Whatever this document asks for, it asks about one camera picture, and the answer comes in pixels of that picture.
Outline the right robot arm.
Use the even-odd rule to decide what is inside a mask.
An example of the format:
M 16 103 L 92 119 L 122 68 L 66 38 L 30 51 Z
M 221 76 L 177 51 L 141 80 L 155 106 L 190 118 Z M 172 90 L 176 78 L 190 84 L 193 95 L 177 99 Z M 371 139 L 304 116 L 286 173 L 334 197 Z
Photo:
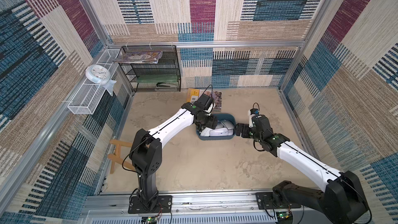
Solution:
M 362 185 L 356 174 L 341 172 L 312 157 L 286 136 L 274 133 L 264 115 L 250 115 L 248 124 L 238 123 L 235 133 L 260 144 L 260 151 L 289 163 L 306 175 L 318 189 L 283 181 L 273 187 L 274 207 L 298 204 L 323 213 L 334 224 L 354 224 L 362 215 L 370 213 Z

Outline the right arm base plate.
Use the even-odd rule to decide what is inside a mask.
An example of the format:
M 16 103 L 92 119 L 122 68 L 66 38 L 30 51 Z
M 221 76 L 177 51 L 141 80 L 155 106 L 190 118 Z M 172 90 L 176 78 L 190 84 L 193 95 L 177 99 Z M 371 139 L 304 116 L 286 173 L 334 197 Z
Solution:
M 273 198 L 272 192 L 257 192 L 255 194 L 257 205 L 259 209 L 278 209 L 279 206 L 276 204 Z

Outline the teal plastic storage box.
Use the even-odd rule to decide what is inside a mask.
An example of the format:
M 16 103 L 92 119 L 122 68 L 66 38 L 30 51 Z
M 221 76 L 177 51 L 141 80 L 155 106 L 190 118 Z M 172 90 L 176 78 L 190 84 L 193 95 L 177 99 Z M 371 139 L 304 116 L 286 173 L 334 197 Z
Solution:
M 215 114 L 218 118 L 218 124 L 215 129 L 223 128 L 222 124 L 220 123 L 221 120 L 229 120 L 231 121 L 235 126 L 236 126 L 236 121 L 233 115 L 231 114 L 226 114 L 226 113 L 217 113 Z M 230 140 L 235 137 L 235 129 L 234 129 L 234 134 L 232 136 L 219 136 L 219 137 L 203 137 L 200 136 L 202 130 L 196 130 L 197 136 L 200 138 L 200 140 L 203 141 L 210 141 L 210 140 Z

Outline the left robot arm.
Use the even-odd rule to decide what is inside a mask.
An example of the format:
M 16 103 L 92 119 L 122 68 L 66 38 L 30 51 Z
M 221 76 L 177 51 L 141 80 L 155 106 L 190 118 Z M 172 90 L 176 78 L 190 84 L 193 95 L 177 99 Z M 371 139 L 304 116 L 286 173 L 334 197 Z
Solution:
M 136 133 L 129 158 L 138 176 L 136 195 L 144 211 L 155 211 L 159 203 L 155 173 L 162 163 L 162 149 L 180 131 L 193 124 L 214 129 L 218 124 L 218 118 L 196 107 L 192 112 L 181 108 L 159 126 L 149 131 L 140 129 Z

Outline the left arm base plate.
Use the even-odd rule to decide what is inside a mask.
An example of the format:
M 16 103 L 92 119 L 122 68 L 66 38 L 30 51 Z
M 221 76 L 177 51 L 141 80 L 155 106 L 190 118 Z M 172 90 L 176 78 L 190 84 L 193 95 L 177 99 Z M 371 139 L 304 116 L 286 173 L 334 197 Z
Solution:
M 131 196 L 129 199 L 129 214 L 157 214 L 170 213 L 172 210 L 173 196 L 160 195 L 149 201 L 138 196 Z

